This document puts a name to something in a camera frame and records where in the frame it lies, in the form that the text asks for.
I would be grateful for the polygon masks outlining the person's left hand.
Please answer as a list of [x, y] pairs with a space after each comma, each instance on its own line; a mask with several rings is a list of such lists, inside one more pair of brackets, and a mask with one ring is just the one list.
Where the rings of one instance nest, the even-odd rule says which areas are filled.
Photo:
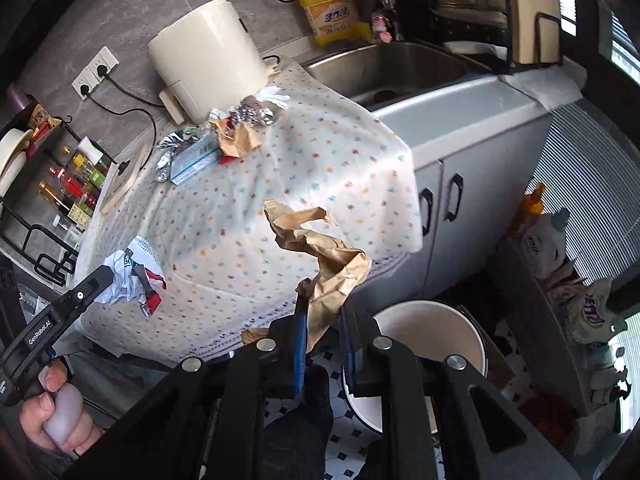
[[66, 384], [67, 370], [60, 360], [54, 360], [44, 374], [44, 393], [26, 400], [21, 409], [20, 424], [25, 437], [33, 444], [52, 453], [75, 452], [82, 455], [91, 448], [104, 431], [96, 426], [92, 416], [83, 410], [67, 440], [57, 445], [44, 431], [43, 425], [54, 414], [52, 392], [58, 392]]

